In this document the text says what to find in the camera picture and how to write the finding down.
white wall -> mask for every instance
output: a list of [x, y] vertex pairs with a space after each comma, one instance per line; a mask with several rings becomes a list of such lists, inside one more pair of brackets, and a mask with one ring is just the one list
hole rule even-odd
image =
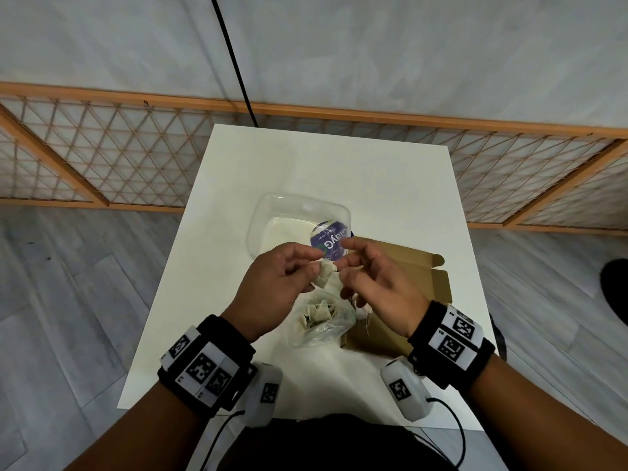
[[[219, 0], [256, 101], [628, 126], [628, 0]], [[240, 98], [209, 0], [0, 0], [0, 79]]]

purple label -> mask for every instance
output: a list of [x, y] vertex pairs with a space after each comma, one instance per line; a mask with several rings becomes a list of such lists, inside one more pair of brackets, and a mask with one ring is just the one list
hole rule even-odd
[[312, 230], [310, 244], [325, 254], [325, 259], [336, 261], [342, 258], [345, 249], [340, 240], [349, 236], [347, 227], [339, 221], [323, 221]]

open cardboard box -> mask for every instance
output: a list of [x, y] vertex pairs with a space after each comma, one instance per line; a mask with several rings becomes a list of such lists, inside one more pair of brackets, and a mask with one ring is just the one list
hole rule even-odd
[[[440, 254], [426, 253], [418, 249], [406, 248], [396, 244], [378, 241], [388, 256], [416, 281], [425, 296], [443, 304], [451, 303], [451, 288], [447, 271], [434, 269], [443, 266], [444, 258]], [[375, 314], [366, 321], [358, 321], [342, 336], [340, 346], [359, 352], [368, 352], [377, 356], [397, 358], [407, 357], [412, 352], [408, 340], [393, 332]]]

plastic bag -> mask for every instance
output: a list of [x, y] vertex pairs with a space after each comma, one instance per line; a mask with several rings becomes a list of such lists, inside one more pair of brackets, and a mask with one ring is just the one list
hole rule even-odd
[[[303, 327], [300, 318], [305, 314], [308, 304], [318, 304], [327, 301], [335, 307], [331, 319], [314, 326], [311, 329]], [[338, 296], [315, 289], [312, 292], [299, 294], [288, 321], [288, 343], [291, 347], [315, 347], [338, 340], [356, 323], [356, 311], [349, 301]]]

wristband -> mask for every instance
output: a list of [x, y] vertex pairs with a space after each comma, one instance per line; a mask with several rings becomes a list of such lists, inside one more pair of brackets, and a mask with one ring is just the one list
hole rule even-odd
[[209, 316], [161, 357], [160, 382], [202, 418], [231, 410], [253, 379], [255, 349], [228, 321]]
[[451, 385], [461, 392], [471, 387], [495, 351], [478, 323], [436, 301], [430, 302], [408, 342], [414, 347], [408, 360], [417, 374], [442, 389]]

